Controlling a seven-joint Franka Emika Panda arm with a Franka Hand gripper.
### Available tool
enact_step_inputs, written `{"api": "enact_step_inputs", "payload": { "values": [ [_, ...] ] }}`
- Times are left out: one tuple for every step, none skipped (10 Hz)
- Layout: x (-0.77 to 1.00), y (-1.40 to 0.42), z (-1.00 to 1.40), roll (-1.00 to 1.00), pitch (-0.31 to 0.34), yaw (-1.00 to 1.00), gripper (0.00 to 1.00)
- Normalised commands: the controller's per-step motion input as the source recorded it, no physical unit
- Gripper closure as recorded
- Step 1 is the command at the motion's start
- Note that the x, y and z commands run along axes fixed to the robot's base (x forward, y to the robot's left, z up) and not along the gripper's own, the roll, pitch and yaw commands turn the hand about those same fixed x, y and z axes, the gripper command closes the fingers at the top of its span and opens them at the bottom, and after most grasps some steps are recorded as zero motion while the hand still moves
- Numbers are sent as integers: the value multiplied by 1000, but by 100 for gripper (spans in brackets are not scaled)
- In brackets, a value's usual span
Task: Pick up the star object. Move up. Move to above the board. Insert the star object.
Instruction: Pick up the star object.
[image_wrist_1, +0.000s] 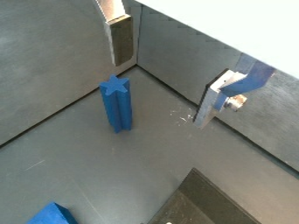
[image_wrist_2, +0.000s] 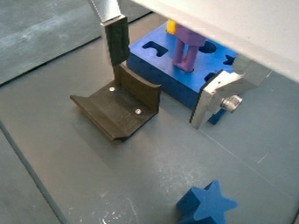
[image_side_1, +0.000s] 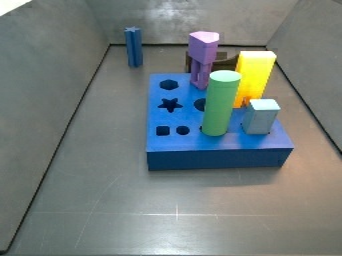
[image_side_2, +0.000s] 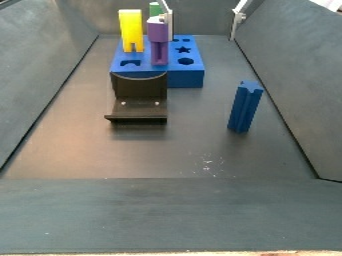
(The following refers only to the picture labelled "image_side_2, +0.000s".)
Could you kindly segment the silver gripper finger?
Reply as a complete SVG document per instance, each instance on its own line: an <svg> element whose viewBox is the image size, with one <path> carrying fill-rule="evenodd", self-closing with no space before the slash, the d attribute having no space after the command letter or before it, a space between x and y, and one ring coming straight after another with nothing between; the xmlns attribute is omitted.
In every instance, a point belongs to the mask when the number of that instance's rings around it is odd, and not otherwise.
<svg viewBox="0 0 342 256"><path fill-rule="evenodd" d="M165 22L169 25L169 41L174 40L174 12L166 0L157 0L163 10Z"/></svg>
<svg viewBox="0 0 342 256"><path fill-rule="evenodd" d="M238 28L238 24L246 19L246 9L249 8L253 0L239 0L237 6L233 8L233 25L231 25L231 32L230 32L230 40L235 39L235 32Z"/></svg>

